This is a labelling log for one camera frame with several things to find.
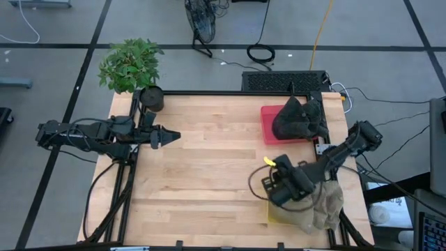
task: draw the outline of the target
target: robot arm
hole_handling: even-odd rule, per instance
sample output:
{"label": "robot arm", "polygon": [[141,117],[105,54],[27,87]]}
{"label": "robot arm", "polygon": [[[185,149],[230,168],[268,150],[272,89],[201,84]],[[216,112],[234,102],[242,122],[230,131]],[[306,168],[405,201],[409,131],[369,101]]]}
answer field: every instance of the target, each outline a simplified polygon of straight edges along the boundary
{"label": "robot arm", "polygon": [[124,160],[132,144],[151,144],[153,149],[164,146],[181,137],[179,132],[153,125],[156,114],[147,113],[143,126],[135,128],[129,116],[113,116],[106,121],[98,120],[91,125],[48,121],[38,126],[38,145],[48,148],[54,144],[76,146],[84,151],[107,154],[110,158]]}
{"label": "robot arm", "polygon": [[376,150],[382,138],[368,121],[357,122],[348,131],[344,143],[325,150],[316,162],[300,162],[297,167],[293,167],[287,155],[275,158],[276,171],[272,179],[262,179],[263,188],[276,206],[290,199],[300,201],[314,192],[315,184],[325,180],[325,172],[340,168],[350,155],[357,156],[365,151]]}

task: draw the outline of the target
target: gray floor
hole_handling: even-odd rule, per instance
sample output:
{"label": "gray floor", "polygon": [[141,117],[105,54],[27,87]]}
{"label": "gray floor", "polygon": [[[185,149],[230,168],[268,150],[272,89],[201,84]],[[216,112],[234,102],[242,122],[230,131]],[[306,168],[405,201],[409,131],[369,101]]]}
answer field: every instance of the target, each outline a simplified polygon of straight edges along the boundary
{"label": "gray floor", "polygon": [[[42,43],[89,43],[105,0],[72,0],[71,9],[25,9],[40,32]],[[147,38],[159,44],[188,44],[192,32],[183,0],[113,0],[99,43],[126,38]],[[442,0],[411,0],[432,46],[446,46],[446,17]],[[312,45],[328,0],[272,1],[262,43]],[[234,3],[227,16],[217,20],[213,44],[251,44],[258,40],[266,5]],[[0,34],[16,40],[33,40],[18,9],[0,1]],[[403,1],[337,0],[321,45],[422,46]],[[165,50],[160,57],[160,86],[167,90],[240,90],[243,69],[221,65],[193,50]],[[72,119],[105,118],[113,93],[100,89],[98,64],[107,53],[95,50]],[[256,66],[244,50],[215,50],[215,56]],[[34,141],[37,125],[61,120],[75,85],[86,50],[0,48],[0,76],[30,77],[32,89],[0,88],[0,107],[13,109],[15,122],[0,147],[0,250],[14,248],[23,227],[49,152]],[[436,56],[446,67],[446,53]],[[307,70],[310,51],[277,51],[273,70]],[[428,100],[445,94],[425,52],[317,52],[314,70],[326,70],[333,82],[360,87],[371,98]],[[354,107],[347,114],[356,120],[382,123],[425,112],[428,105],[369,102],[352,90]],[[369,159],[377,165],[409,137],[428,124],[428,116],[384,125],[383,145]],[[414,139],[380,170],[392,180],[429,170],[428,133]],[[94,154],[78,153],[95,159]],[[59,155],[27,247],[74,243],[79,232],[92,164]]]}

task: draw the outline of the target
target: white cable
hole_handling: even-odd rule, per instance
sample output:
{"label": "white cable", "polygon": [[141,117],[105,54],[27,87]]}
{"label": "white cable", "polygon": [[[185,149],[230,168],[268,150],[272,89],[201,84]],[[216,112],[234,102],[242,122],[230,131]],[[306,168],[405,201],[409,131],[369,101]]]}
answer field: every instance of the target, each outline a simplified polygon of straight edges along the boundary
{"label": "white cable", "polygon": [[343,89],[342,91],[345,91],[345,92],[346,92],[348,102],[350,103],[350,107],[344,112],[344,113],[346,114],[347,112],[351,111],[351,109],[353,108],[353,103],[351,102],[350,95],[348,94],[348,91],[346,90],[346,87],[345,87],[343,84],[341,84],[341,83],[339,83],[339,82],[336,82],[336,83],[333,83],[333,84],[332,84],[332,86],[334,86],[334,85],[340,85],[340,86],[342,86],[342,89]]}
{"label": "white cable", "polygon": [[40,41],[39,33],[29,24],[28,20],[26,19],[25,15],[23,14],[22,0],[19,0],[19,9],[20,9],[20,13],[22,14],[23,20],[25,20],[25,22],[28,24],[29,28],[31,28],[34,31],[34,33],[37,35],[37,40],[35,42],[17,41],[17,40],[9,39],[1,34],[0,34],[0,37],[4,38],[10,42],[13,42],[13,43],[24,43],[24,44],[30,44],[30,45],[35,45],[36,43],[39,43],[39,41]]}

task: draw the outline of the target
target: wire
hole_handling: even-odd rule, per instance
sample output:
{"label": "wire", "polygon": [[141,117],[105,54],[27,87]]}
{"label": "wire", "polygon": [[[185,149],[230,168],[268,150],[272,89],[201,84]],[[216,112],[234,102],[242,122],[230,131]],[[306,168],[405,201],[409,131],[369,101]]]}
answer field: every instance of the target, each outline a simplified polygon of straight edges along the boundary
{"label": "wire", "polygon": [[227,61],[225,61],[223,59],[219,59],[219,58],[216,58],[216,57],[212,57],[212,59],[217,59],[217,60],[223,61],[223,62],[225,62],[228,65],[237,65],[237,66],[240,66],[240,67],[243,67],[243,68],[246,68],[246,69],[253,69],[253,70],[258,70],[258,71],[264,71],[264,70],[260,70],[260,69],[255,68],[255,67],[244,66],[243,64],[236,63],[236,62],[227,62]]}
{"label": "wire", "polygon": [[213,12],[217,18],[224,17],[228,13],[229,0],[226,0],[225,4],[222,4],[222,0],[212,0],[212,2],[218,1],[218,3],[211,3]]}
{"label": "wire", "polygon": [[255,169],[255,170],[249,175],[249,177],[248,177],[248,187],[249,187],[249,190],[251,190],[251,193],[252,193],[255,197],[257,197],[257,198],[259,198],[259,199],[262,199],[262,200],[269,201],[268,198],[265,198],[265,197],[262,197],[262,196],[256,194],[256,193],[254,192],[254,190],[252,189],[252,186],[251,186],[251,179],[252,179],[253,175],[255,175],[258,171],[260,171],[260,170],[262,170],[262,169],[264,169],[264,168],[267,168],[267,167],[269,167],[269,166],[268,166],[268,165],[264,165],[264,166],[262,166],[262,167],[259,167],[259,168]]}
{"label": "wire", "polygon": [[13,42],[13,43],[23,43],[23,44],[31,44],[31,45],[35,45],[36,43],[39,43],[40,41],[40,34],[33,28],[33,26],[31,24],[29,24],[28,20],[26,19],[25,15],[23,14],[23,10],[22,10],[22,0],[19,0],[19,9],[20,9],[20,14],[22,14],[23,20],[25,20],[26,24],[28,24],[29,28],[31,28],[34,33],[37,35],[37,40],[35,42],[27,42],[27,41],[18,41],[18,40],[13,40],[10,38],[7,38],[3,35],[0,34],[0,37]]}
{"label": "wire", "polygon": [[91,151],[91,146],[90,146],[89,142],[86,140],[86,139],[88,139],[88,137],[85,135],[85,133],[82,130],[80,130],[79,128],[73,128],[73,129],[77,132],[80,132],[80,134],[82,135],[82,139],[84,140],[84,143],[86,145],[86,148],[83,149],[83,148],[79,147],[71,140],[71,137],[70,137],[71,129],[68,129],[68,131],[66,133],[66,138],[67,138],[68,142],[70,142],[70,144],[72,144],[75,148],[79,149],[80,151],[84,151],[86,153]]}
{"label": "wire", "polygon": [[421,132],[417,133],[416,135],[413,135],[411,138],[409,138],[408,140],[406,140],[406,142],[404,142],[404,144],[402,144],[395,152],[393,152],[389,157],[387,157],[386,159],[384,159],[383,161],[381,161],[381,163],[379,163],[379,165],[376,167],[376,169],[378,169],[384,162],[386,162],[387,160],[389,160],[391,157],[393,157],[395,154],[397,154],[405,145],[407,145],[407,143],[409,143],[412,139],[416,138],[417,136],[421,135],[427,128],[429,128],[429,125],[427,127],[425,127],[423,130],[421,130]]}
{"label": "wire", "polygon": [[350,89],[352,89],[352,90],[358,90],[358,91],[364,96],[364,98],[367,99],[367,100],[369,100],[369,101],[389,102],[389,103],[397,103],[397,104],[426,104],[426,103],[430,102],[430,100],[428,100],[428,101],[421,101],[421,102],[417,102],[417,101],[377,100],[377,99],[373,99],[373,98],[369,98],[369,97],[367,97],[367,96],[364,94],[364,92],[363,92],[361,89],[357,88],[357,87],[348,87],[348,88],[345,88],[345,89],[346,89],[346,90],[350,90]]}
{"label": "wire", "polygon": [[325,24],[325,21],[327,21],[328,14],[332,10],[332,5],[333,5],[333,0],[330,0],[330,3],[328,4],[327,12],[325,12],[325,16],[323,17],[323,21],[322,21],[321,27],[319,28],[319,32],[318,32],[318,35],[316,37],[316,41],[314,41],[312,60],[309,63],[309,70],[312,70],[312,68],[313,68],[313,61],[314,61],[314,56],[316,55],[316,48],[317,48],[318,43],[319,43],[319,37],[321,36],[322,30],[323,30],[323,25]]}
{"label": "wire", "polygon": [[347,169],[347,170],[350,171],[350,172],[354,172],[354,173],[357,174],[357,175],[360,175],[360,173],[359,173],[358,171],[354,170],[354,169],[351,168],[351,167],[346,167],[346,166],[344,166],[344,165],[342,165],[341,167],[344,168],[344,169]]}
{"label": "wire", "polygon": [[384,123],[379,123],[379,124],[377,124],[377,125],[374,125],[374,127],[377,127],[377,126],[384,126],[384,125],[387,125],[387,124],[389,124],[389,123],[393,123],[393,122],[397,122],[397,121],[402,121],[403,119],[412,119],[412,118],[415,118],[416,116],[423,115],[423,114],[428,114],[428,113],[429,113],[429,111],[427,111],[427,112],[420,112],[420,113],[415,114],[415,115],[412,115],[412,116],[407,116],[407,117],[403,117],[403,118],[400,118],[400,119],[395,119],[395,120],[387,121],[387,122],[384,122]]}
{"label": "wire", "polygon": [[332,87],[333,87],[334,85],[340,85],[340,86],[344,89],[343,91],[346,92],[348,102],[350,103],[350,107],[344,112],[344,113],[346,114],[346,113],[348,113],[349,111],[351,111],[352,108],[353,108],[353,102],[351,102],[350,94],[348,94],[348,91],[346,90],[346,87],[345,87],[343,84],[341,84],[341,83],[339,83],[339,82],[336,82],[336,83],[333,83],[333,84],[332,84]]}
{"label": "wire", "polygon": [[368,164],[369,167],[371,167],[373,169],[373,166],[370,164],[369,160],[367,159],[367,157],[364,155],[364,153],[361,154],[361,156],[364,158],[365,162]]}
{"label": "wire", "polygon": [[[268,16],[268,10],[270,9],[270,2],[271,0],[268,0],[267,6],[266,6],[266,12],[265,12],[265,17],[263,18],[263,24],[262,24],[262,30],[260,32],[260,37],[259,40],[257,41],[257,43],[248,46],[248,48],[246,49],[246,53],[248,54],[248,57],[253,60],[254,62],[262,65],[263,67],[267,68],[268,71],[272,71],[270,66],[267,66],[266,63],[269,63],[271,61],[273,61],[276,57],[276,51],[274,50],[274,48],[272,48],[271,46],[268,45],[262,45],[260,43],[260,40],[262,40],[262,36],[263,36],[263,30],[265,29],[265,23],[266,23],[266,17]],[[267,59],[258,59],[255,58],[251,55],[251,50],[254,48],[261,48],[261,49],[265,49],[268,50],[271,53],[271,56]]]}
{"label": "wire", "polygon": [[396,189],[400,190],[402,193],[404,193],[407,197],[418,201],[421,205],[427,207],[428,209],[432,210],[433,212],[441,215],[442,217],[446,218],[446,214],[438,211],[437,209],[431,207],[430,205],[424,203],[423,201],[419,200],[417,197],[413,196],[412,194],[410,194],[408,191],[404,190],[401,186],[399,186],[398,184],[396,184],[395,182],[391,181],[390,179],[384,177],[381,173],[379,173],[378,171],[376,171],[378,168],[373,168],[368,162],[367,164],[370,166],[370,168],[374,171],[374,174],[378,175],[379,177],[383,178],[384,180],[386,180],[388,183],[390,183],[390,185],[393,185]]}
{"label": "wire", "polygon": [[260,43],[260,40],[262,40],[263,30],[265,29],[266,16],[268,15],[268,10],[270,9],[270,2],[271,2],[271,0],[268,0],[267,6],[266,6],[265,17],[263,18],[262,31],[260,32],[260,37],[259,37],[259,40],[257,41],[256,45],[258,45]]}
{"label": "wire", "polygon": [[73,157],[75,157],[75,158],[77,158],[77,159],[80,159],[80,160],[83,160],[83,161],[87,161],[87,162],[95,163],[95,164],[96,164],[96,161],[92,161],[92,160],[87,160],[87,159],[81,158],[81,157],[79,157],[78,155],[75,155],[74,153],[70,153],[70,152],[62,151],[62,150],[59,150],[59,153],[66,153],[66,154],[71,155],[71,156],[73,156]]}
{"label": "wire", "polygon": [[110,166],[108,166],[104,171],[102,171],[93,181],[93,183],[90,186],[89,189],[89,193],[86,196],[86,204],[85,204],[85,211],[84,211],[84,221],[82,223],[82,232],[84,234],[84,238],[87,239],[89,237],[88,233],[87,233],[87,229],[86,229],[86,218],[88,216],[89,213],[89,204],[90,204],[90,196],[91,196],[91,192],[93,191],[93,188],[96,184],[96,182],[98,182],[99,178],[102,177],[105,173],[107,173],[116,163],[118,163],[117,161],[113,161]]}

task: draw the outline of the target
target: green plant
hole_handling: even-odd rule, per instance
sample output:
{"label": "green plant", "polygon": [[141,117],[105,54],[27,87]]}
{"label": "green plant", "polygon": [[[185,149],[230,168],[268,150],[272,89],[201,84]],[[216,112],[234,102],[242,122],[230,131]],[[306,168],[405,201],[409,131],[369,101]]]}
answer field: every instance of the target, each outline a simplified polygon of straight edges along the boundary
{"label": "green plant", "polygon": [[100,86],[107,85],[117,93],[132,93],[136,89],[155,86],[159,79],[157,53],[164,52],[152,43],[138,39],[125,40],[123,44],[111,45],[109,54],[99,65]]}

